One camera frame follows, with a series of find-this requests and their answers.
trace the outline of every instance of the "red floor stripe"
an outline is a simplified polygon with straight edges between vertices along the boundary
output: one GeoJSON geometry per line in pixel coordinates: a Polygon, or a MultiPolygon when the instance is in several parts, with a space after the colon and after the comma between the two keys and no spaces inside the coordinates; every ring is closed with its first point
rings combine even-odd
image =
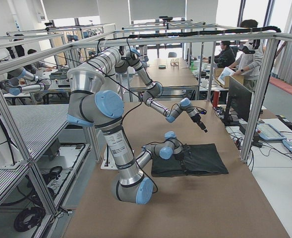
{"type": "Polygon", "coordinates": [[[280,80],[280,79],[276,79],[274,77],[270,77],[270,81],[271,84],[277,86],[278,88],[281,88],[282,90],[284,90],[287,93],[290,93],[292,95],[292,85],[287,84],[286,82],[280,80]]]}

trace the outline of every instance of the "white shirt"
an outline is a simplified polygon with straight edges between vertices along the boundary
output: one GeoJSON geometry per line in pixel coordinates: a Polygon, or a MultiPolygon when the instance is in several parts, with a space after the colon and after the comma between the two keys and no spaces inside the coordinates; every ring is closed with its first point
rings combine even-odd
{"type": "MultiPolygon", "coordinates": [[[[250,51],[253,49],[253,41],[250,40],[245,43],[245,46],[248,47],[250,51]]],[[[254,54],[245,54],[243,53],[235,62],[238,64],[238,69],[241,70],[244,67],[248,66],[250,70],[243,72],[241,75],[244,75],[246,80],[257,80],[259,77],[260,65],[263,61],[263,43],[260,41],[258,49],[254,50],[254,54]]]]}

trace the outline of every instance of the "table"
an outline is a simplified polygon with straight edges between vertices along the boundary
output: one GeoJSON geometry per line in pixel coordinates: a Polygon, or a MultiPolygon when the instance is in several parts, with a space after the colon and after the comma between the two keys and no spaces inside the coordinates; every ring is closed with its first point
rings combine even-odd
{"type": "Polygon", "coordinates": [[[11,104],[16,105],[16,99],[22,99],[22,98],[30,98],[33,102],[33,104],[36,104],[36,101],[33,97],[31,97],[30,93],[19,93],[18,95],[12,95],[10,93],[5,93],[3,95],[6,99],[11,99],[11,104]]]}
{"type": "Polygon", "coordinates": [[[58,79],[57,81],[55,81],[54,79],[50,79],[50,74],[52,72],[56,72],[57,69],[53,69],[52,71],[45,71],[43,72],[43,75],[41,76],[42,78],[47,78],[49,80],[51,80],[51,85],[49,86],[49,88],[47,90],[43,90],[40,93],[47,93],[46,95],[44,95],[43,98],[43,102],[44,104],[49,104],[49,94],[58,94],[58,93],[70,93],[71,92],[71,86],[69,87],[59,87],[59,84],[65,84],[64,79],[58,79]]]}
{"type": "MultiPolygon", "coordinates": [[[[149,67],[146,68],[150,78],[162,84],[164,90],[194,90],[198,97],[198,82],[187,67],[185,60],[179,59],[179,67],[170,65],[170,58],[156,59],[148,62],[149,67]],[[164,64],[167,68],[158,69],[158,66],[164,64]]],[[[129,89],[132,92],[144,92],[146,86],[138,75],[133,75],[129,89]]]]}
{"type": "MultiPolygon", "coordinates": [[[[171,107],[173,102],[162,102],[171,107]]],[[[239,154],[223,124],[206,101],[195,106],[208,110],[202,116],[208,133],[182,113],[173,124],[152,108],[141,106],[124,120],[135,149],[163,141],[173,130],[187,144],[215,143],[228,175],[154,178],[159,192],[146,205],[115,200],[110,192],[117,171],[96,166],[65,238],[287,238],[289,235],[239,154]]],[[[126,103],[125,111],[137,105],[126,103]]],[[[150,174],[151,162],[145,167],[150,174]]]]}

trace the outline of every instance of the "blue joint cap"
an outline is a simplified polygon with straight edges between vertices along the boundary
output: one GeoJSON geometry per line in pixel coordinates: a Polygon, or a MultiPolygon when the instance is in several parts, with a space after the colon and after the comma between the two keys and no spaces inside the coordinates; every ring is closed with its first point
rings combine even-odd
{"type": "Polygon", "coordinates": [[[8,93],[10,93],[11,95],[17,96],[20,93],[20,89],[19,88],[10,88],[8,90],[8,93]]]}
{"type": "Polygon", "coordinates": [[[165,146],[160,150],[159,155],[162,159],[168,160],[173,153],[174,151],[170,147],[165,146]]]}
{"type": "Polygon", "coordinates": [[[92,127],[94,126],[94,123],[82,120],[80,118],[76,118],[74,116],[71,116],[70,114],[67,115],[67,122],[73,125],[80,125],[84,127],[92,127]]]}
{"type": "Polygon", "coordinates": [[[144,178],[139,185],[137,194],[136,194],[136,203],[137,204],[146,204],[150,201],[153,191],[153,184],[149,178],[144,178]]]}
{"type": "Polygon", "coordinates": [[[173,116],[170,115],[170,116],[166,117],[166,120],[167,120],[168,122],[172,123],[172,122],[175,121],[175,118],[174,118],[173,116]]]}
{"type": "Polygon", "coordinates": [[[165,139],[169,139],[169,138],[176,138],[176,134],[174,131],[168,131],[166,134],[165,134],[165,139]]]}
{"type": "Polygon", "coordinates": [[[16,78],[22,78],[23,76],[26,75],[27,70],[23,69],[23,71],[21,72],[21,74],[19,76],[17,76],[16,78]]]}
{"type": "Polygon", "coordinates": [[[186,107],[186,106],[189,106],[191,104],[191,101],[188,98],[184,98],[181,100],[180,103],[181,103],[182,107],[186,107]]]}
{"type": "Polygon", "coordinates": [[[109,118],[119,118],[124,113],[124,102],[120,96],[112,90],[99,91],[95,95],[97,108],[109,118]]]}

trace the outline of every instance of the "red cup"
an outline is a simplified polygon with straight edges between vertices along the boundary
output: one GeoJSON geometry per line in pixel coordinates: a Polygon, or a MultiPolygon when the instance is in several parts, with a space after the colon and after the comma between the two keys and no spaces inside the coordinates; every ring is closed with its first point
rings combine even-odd
{"type": "Polygon", "coordinates": [[[213,107],[216,108],[217,105],[219,104],[219,96],[220,96],[220,91],[215,90],[214,91],[214,96],[213,96],[213,107]]]}

